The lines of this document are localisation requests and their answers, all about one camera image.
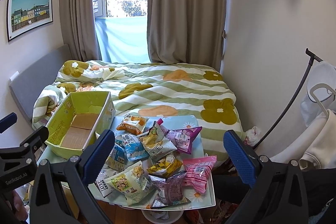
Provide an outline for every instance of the striped duvet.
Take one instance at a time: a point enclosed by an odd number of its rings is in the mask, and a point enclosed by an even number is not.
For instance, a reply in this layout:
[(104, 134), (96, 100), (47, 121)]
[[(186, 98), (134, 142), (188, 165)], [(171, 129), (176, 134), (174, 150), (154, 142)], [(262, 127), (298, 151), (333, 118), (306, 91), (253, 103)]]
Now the striped duvet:
[[(110, 64), (102, 61), (64, 63), (52, 85), (37, 99), (33, 127), (47, 123), (57, 105), (69, 92), (107, 90), (111, 92), (116, 115), (127, 113), (148, 117), (194, 115), (202, 126), (202, 144), (208, 155), (223, 162), (227, 153), (223, 134), (233, 129), (245, 139), (236, 97), (214, 69), (179, 63)], [(195, 124), (185, 123), (185, 127)]]

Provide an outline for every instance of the orange snack bag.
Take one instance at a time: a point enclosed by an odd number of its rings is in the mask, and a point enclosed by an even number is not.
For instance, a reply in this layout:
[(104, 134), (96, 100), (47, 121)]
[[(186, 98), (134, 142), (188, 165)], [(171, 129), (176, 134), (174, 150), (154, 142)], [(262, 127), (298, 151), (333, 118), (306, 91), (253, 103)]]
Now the orange snack bag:
[(116, 130), (126, 130), (133, 135), (140, 135), (145, 129), (146, 123), (149, 118), (133, 116), (127, 114)]

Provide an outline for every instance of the beige sweater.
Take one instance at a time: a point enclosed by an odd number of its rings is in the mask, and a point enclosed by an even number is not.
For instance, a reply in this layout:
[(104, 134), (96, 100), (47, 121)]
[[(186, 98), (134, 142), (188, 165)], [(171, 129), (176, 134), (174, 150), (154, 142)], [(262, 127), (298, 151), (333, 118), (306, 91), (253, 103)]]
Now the beige sweater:
[(271, 157), (271, 161), (298, 160), (303, 170), (336, 167), (336, 116), (330, 109), (328, 113), (328, 119), (323, 112), (316, 117), (290, 146)]

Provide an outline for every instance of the wooden floor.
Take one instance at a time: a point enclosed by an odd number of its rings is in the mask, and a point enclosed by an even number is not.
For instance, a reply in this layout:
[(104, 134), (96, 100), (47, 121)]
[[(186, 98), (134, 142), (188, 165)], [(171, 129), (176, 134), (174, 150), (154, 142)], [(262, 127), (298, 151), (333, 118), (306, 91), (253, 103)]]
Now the wooden floor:
[[(141, 210), (126, 210), (117, 205), (110, 205), (102, 201), (97, 202), (114, 224), (152, 224), (143, 216)], [(81, 214), (78, 220), (82, 224), (87, 223)], [(175, 224), (186, 224), (183, 216)]]

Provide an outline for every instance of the hand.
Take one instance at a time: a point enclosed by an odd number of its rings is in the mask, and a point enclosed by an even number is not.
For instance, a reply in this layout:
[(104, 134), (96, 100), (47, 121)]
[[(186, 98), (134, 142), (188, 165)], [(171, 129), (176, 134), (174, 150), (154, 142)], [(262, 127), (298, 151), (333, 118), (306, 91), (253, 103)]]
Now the hand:
[(23, 205), (23, 202), (19, 194), (15, 190), (13, 190), (12, 192), (13, 192), (13, 197), (14, 197), (13, 203), (16, 209), (15, 216), (19, 221), (25, 221), (28, 218), (28, 213), (26, 211), (26, 208)]

